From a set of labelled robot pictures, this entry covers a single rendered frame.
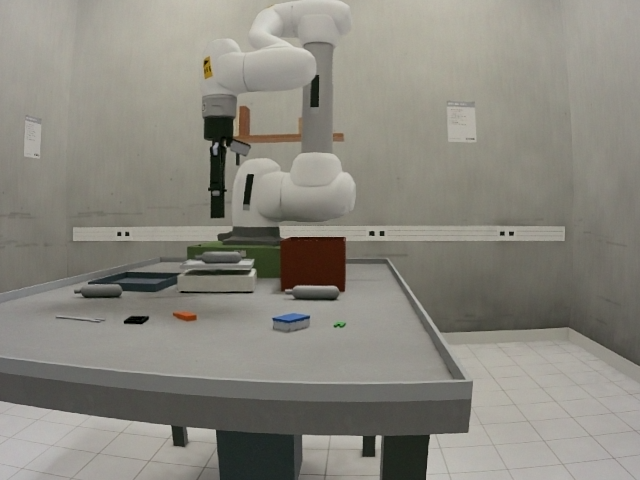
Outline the orange block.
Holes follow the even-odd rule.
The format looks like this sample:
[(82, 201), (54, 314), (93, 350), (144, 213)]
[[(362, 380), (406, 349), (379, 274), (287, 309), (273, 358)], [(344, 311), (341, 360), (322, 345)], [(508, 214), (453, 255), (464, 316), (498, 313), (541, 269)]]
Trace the orange block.
[(174, 312), (173, 316), (185, 321), (197, 320), (197, 316), (195, 314), (188, 313), (188, 312)]

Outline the grey table edge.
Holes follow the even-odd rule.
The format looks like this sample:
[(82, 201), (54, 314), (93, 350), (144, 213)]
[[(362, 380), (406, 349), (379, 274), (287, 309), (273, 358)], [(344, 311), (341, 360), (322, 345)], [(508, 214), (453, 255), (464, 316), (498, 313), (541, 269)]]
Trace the grey table edge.
[[(346, 258), (346, 264), (386, 264), (455, 380), (311, 382), (202, 377), (91, 367), (0, 356), (0, 372), (83, 384), (155, 392), (288, 401), (396, 402), (472, 399), (473, 380), (388, 258)], [(64, 286), (187, 257), (158, 257), (0, 294), (0, 303)], [(458, 380), (457, 380), (458, 379)]]

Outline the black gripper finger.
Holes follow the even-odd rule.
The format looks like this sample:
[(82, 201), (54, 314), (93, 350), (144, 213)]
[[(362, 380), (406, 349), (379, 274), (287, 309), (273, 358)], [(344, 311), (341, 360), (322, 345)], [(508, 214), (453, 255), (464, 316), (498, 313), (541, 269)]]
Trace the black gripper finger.
[(227, 192), (227, 189), (225, 189), (225, 164), (226, 164), (226, 154), (225, 154), (225, 163), (222, 166), (222, 218), (225, 218), (225, 192)]
[(224, 164), (226, 146), (222, 146), (222, 159), (221, 146), (218, 146), (218, 143), (215, 143), (214, 146), (210, 146), (209, 151), (210, 188), (208, 188), (208, 191), (211, 191), (211, 218), (222, 218), (222, 164)]

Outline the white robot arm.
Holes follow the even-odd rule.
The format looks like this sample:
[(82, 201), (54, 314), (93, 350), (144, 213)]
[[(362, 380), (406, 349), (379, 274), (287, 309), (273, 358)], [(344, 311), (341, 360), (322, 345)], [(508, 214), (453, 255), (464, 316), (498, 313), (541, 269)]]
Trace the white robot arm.
[[(304, 86), (302, 154), (291, 173), (281, 172), (270, 159), (242, 164), (232, 194), (237, 227), (217, 235), (223, 245), (279, 246), (286, 239), (280, 237), (280, 222), (324, 222), (353, 210), (356, 185), (332, 154), (334, 49), (352, 26), (345, 3), (300, 0), (271, 5), (257, 15), (248, 41), (259, 51), (241, 53), (232, 39), (206, 45), (200, 69), (202, 119), (235, 119), (242, 93)], [(294, 37), (305, 50), (279, 39)]]

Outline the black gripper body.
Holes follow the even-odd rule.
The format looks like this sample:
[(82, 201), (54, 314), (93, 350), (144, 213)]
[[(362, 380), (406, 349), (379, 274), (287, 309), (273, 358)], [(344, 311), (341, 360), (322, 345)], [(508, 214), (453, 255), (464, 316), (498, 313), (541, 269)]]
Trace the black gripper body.
[(227, 117), (212, 117), (204, 119), (204, 139), (212, 141), (212, 146), (218, 143), (221, 146), (221, 159), (222, 159), (222, 146), (226, 139), (233, 139), (234, 134), (234, 119)]

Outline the red open box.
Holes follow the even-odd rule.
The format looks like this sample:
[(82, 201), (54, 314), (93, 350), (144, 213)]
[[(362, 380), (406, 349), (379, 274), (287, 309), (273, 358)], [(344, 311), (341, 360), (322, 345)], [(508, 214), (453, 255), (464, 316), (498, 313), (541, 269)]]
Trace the red open box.
[(335, 286), (345, 292), (346, 237), (289, 237), (280, 241), (281, 291)]

